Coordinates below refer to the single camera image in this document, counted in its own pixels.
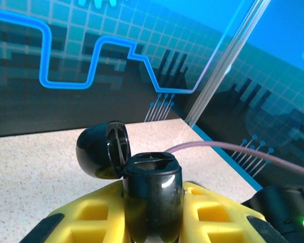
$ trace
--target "black cylindrical container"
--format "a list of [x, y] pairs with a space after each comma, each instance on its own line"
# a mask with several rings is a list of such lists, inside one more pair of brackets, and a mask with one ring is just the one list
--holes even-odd
[[181, 167], [165, 152], [140, 153], [124, 168], [125, 221], [136, 243], [174, 242], [183, 213]]

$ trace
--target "open hinged lid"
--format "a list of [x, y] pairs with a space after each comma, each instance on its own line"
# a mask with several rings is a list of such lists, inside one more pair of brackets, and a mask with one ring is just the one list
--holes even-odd
[[131, 158], [125, 125], [109, 121], [85, 129], [77, 140], [77, 159], [88, 175], [101, 179], [119, 179]]

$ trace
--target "yellow plastic mount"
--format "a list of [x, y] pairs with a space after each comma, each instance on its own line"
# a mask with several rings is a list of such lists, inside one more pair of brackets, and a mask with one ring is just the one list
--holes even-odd
[[[262, 214], [193, 183], [183, 187], [179, 243], [265, 243], [246, 218]], [[117, 181], [53, 211], [65, 217], [45, 243], [130, 243], [122, 189]]]

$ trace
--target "black rubber edge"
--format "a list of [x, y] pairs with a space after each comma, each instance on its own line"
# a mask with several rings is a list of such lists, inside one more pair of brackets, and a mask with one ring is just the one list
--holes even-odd
[[247, 219], [266, 243], [288, 243], [288, 241], [267, 221], [253, 216], [247, 216]]
[[44, 243], [63, 218], [63, 214], [54, 214], [43, 219], [20, 243]]

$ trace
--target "speckled countertop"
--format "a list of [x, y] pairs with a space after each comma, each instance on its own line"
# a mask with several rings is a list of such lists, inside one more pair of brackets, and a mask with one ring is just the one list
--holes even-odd
[[[127, 125], [132, 154], [201, 138], [181, 119]], [[75, 156], [80, 130], [0, 138], [0, 242], [19, 242], [51, 211], [110, 181], [87, 176]], [[175, 153], [183, 179], [238, 202], [255, 190], [212, 148]]]

